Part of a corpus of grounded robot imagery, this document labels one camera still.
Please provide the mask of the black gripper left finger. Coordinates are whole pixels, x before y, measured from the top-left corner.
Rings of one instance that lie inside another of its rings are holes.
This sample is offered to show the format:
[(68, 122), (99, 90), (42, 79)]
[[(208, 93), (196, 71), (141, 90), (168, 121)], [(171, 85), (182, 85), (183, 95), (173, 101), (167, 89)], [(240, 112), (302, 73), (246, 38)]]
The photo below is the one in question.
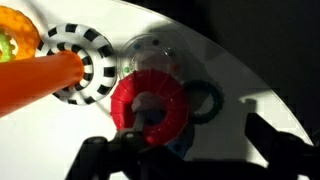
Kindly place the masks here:
[(174, 173), (160, 156), (168, 153), (143, 137), (146, 113), (136, 114), (131, 128), (118, 130), (111, 141), (102, 136), (83, 141), (65, 180), (110, 180), (123, 172), (129, 180), (173, 180)]

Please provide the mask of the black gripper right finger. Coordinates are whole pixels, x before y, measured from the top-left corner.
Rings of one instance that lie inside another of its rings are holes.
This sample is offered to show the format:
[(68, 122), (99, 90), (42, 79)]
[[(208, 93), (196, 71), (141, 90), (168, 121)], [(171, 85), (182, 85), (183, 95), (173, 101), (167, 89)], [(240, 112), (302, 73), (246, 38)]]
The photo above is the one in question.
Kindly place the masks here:
[(273, 180), (320, 180), (320, 148), (289, 132), (276, 130), (257, 113), (248, 113), (245, 136), (268, 162)]

